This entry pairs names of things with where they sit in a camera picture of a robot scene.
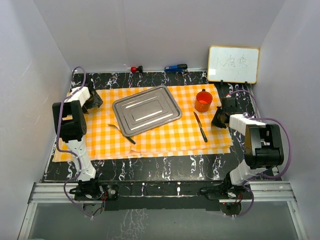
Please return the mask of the orange translucent cup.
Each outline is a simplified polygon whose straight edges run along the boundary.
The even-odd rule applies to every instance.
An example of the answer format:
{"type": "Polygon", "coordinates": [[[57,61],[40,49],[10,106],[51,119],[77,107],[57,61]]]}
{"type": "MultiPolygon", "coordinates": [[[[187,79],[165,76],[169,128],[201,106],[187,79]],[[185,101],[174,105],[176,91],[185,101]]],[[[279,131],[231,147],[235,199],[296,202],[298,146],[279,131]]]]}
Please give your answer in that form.
{"type": "Polygon", "coordinates": [[[212,94],[205,89],[202,89],[195,97],[194,108],[200,113],[205,113],[210,109],[212,101],[212,94]]]}

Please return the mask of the black handled table knife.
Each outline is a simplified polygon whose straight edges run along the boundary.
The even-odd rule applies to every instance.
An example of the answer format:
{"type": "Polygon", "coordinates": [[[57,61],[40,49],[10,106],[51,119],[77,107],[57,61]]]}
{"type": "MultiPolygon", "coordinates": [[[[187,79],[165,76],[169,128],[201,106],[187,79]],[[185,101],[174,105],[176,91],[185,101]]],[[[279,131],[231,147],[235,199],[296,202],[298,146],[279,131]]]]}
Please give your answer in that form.
{"type": "Polygon", "coordinates": [[[207,136],[206,136],[206,134],[205,134],[205,132],[204,132],[204,130],[203,130],[202,123],[201,123],[201,121],[200,121],[197,113],[196,113],[196,112],[193,112],[193,114],[194,114],[195,119],[196,119],[196,121],[197,121],[197,123],[198,123],[198,127],[199,127],[199,129],[200,129],[202,138],[203,138],[204,142],[207,143],[207,142],[208,142],[208,139],[207,139],[207,136]]]}

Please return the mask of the silver fork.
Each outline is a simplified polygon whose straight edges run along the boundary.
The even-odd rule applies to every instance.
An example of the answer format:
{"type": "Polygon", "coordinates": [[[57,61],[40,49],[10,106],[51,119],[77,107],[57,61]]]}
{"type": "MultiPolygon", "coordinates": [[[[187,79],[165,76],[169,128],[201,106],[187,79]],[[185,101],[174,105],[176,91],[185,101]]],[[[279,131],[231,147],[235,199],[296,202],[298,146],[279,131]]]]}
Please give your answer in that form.
{"type": "Polygon", "coordinates": [[[120,128],[118,128],[116,125],[110,124],[110,123],[108,123],[107,125],[108,125],[109,127],[113,128],[113,129],[116,129],[118,132],[120,132],[121,135],[122,135],[124,138],[126,138],[130,143],[132,143],[132,144],[134,144],[134,145],[136,144],[136,142],[135,142],[131,137],[124,135],[124,133],[123,133],[123,132],[120,130],[120,128]]]}

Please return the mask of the silver metal tray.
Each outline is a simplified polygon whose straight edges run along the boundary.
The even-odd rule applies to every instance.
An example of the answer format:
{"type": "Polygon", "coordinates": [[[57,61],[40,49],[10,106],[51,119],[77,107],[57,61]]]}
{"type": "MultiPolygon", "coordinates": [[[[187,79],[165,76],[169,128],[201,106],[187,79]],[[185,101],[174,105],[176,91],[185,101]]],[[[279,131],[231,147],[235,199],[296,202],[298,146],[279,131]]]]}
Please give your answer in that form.
{"type": "Polygon", "coordinates": [[[128,137],[173,122],[183,115],[165,85],[118,99],[112,104],[112,109],[120,130],[128,137]]]}

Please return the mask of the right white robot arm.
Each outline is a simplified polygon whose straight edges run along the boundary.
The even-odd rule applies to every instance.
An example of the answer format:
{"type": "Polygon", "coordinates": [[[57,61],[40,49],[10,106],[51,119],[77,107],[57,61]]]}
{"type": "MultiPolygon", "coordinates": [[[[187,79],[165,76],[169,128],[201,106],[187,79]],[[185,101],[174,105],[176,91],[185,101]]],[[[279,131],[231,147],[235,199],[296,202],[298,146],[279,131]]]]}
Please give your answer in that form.
{"type": "Polygon", "coordinates": [[[233,129],[244,136],[244,160],[227,173],[221,184],[213,187],[214,193],[233,199],[240,194],[240,186],[246,185],[249,179],[283,164],[280,127],[254,120],[241,113],[235,97],[221,98],[221,106],[217,107],[211,125],[233,129]]]}

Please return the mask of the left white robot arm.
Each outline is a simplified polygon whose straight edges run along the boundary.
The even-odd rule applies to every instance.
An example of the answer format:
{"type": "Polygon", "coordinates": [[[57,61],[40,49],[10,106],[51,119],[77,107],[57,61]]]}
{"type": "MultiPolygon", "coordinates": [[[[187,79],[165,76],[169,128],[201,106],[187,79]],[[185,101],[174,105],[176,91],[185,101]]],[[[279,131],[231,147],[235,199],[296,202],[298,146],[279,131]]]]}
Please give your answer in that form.
{"type": "Polygon", "coordinates": [[[98,200],[103,195],[103,187],[99,184],[96,169],[91,163],[85,135],[87,123],[85,114],[88,110],[98,108],[103,100],[93,87],[75,87],[69,98],[63,102],[52,104],[54,128],[59,140],[66,144],[67,150],[57,150],[72,156],[77,174],[77,187],[69,191],[76,199],[87,198],[98,200]]]}

